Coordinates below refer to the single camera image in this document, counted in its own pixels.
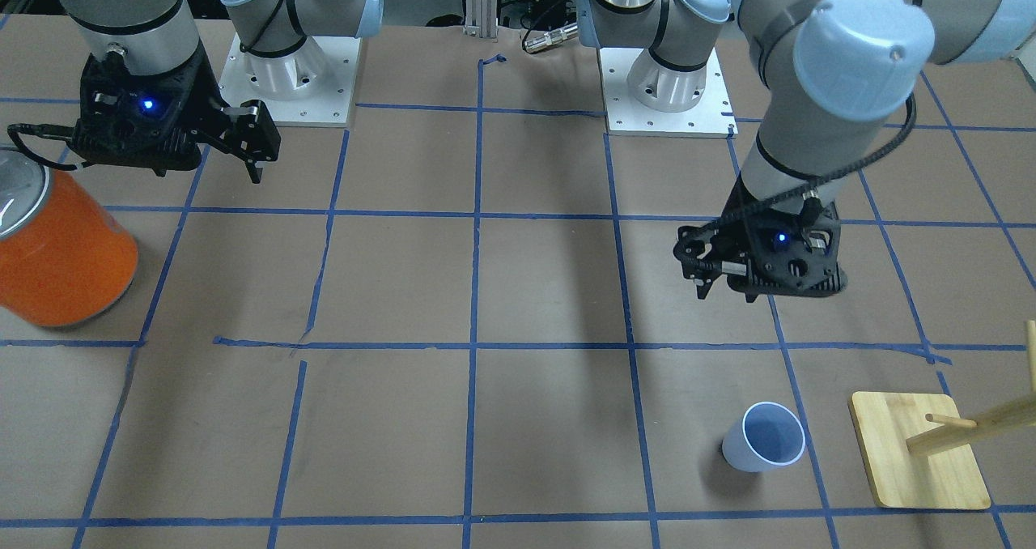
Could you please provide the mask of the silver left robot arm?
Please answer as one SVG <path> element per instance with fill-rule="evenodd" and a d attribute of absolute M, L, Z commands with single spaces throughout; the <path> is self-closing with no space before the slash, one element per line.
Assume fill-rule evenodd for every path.
<path fill-rule="evenodd" d="M 770 93 L 718 219 L 680 227 L 673 254 L 699 299 L 719 279 L 761 295 L 840 293 L 845 177 L 884 158 L 917 121 L 923 66 L 998 61 L 1034 31 L 1034 0 L 576 0 L 580 42 L 643 51 L 633 80 L 677 113 L 704 89 L 729 18 Z"/>

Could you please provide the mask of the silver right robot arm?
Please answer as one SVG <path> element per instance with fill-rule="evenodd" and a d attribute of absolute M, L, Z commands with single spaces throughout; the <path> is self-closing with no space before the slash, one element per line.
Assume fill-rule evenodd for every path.
<path fill-rule="evenodd" d="M 59 140 L 94 165 L 145 168 L 165 176 L 194 170 L 203 144 L 244 162 L 259 183 L 280 154 L 274 102 L 332 88 L 319 37 L 376 36 L 384 0 L 219 0 L 230 15 L 252 96 L 223 95 L 189 0 L 59 0 L 89 48 L 73 127 L 11 125 L 15 146 L 41 165 L 23 135 Z"/>

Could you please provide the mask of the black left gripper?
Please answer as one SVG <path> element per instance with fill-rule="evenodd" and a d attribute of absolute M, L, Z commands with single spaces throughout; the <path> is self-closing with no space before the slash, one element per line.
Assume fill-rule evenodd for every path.
<path fill-rule="evenodd" d="M 680 227 L 673 254 L 699 300 L 719 279 L 749 304 L 760 295 L 824 298 L 848 285 L 840 236 L 835 203 L 811 198 L 796 215 L 766 208 L 720 227 Z"/>

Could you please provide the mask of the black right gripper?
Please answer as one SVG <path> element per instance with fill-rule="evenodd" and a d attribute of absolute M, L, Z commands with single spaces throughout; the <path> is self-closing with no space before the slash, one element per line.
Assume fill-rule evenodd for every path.
<path fill-rule="evenodd" d="M 200 146 L 244 161 L 258 185 L 264 163 L 278 160 L 281 136 L 264 102 L 230 106 L 221 96 L 204 48 L 159 75 L 133 75 L 114 51 L 88 56 L 80 81 L 80 117 L 71 150 L 93 164 L 194 170 Z"/>

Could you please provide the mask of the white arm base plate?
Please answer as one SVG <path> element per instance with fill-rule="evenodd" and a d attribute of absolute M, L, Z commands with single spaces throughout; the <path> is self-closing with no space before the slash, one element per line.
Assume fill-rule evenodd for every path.
<path fill-rule="evenodd" d="M 664 68 L 645 49 L 598 51 L 611 135 L 732 138 L 739 129 L 717 51 L 703 68 Z"/>
<path fill-rule="evenodd" d="M 263 58 L 240 50 L 234 36 L 219 89 L 223 99 L 259 99 L 278 127 L 344 128 L 359 73 L 358 37 L 308 37 L 295 53 Z"/>

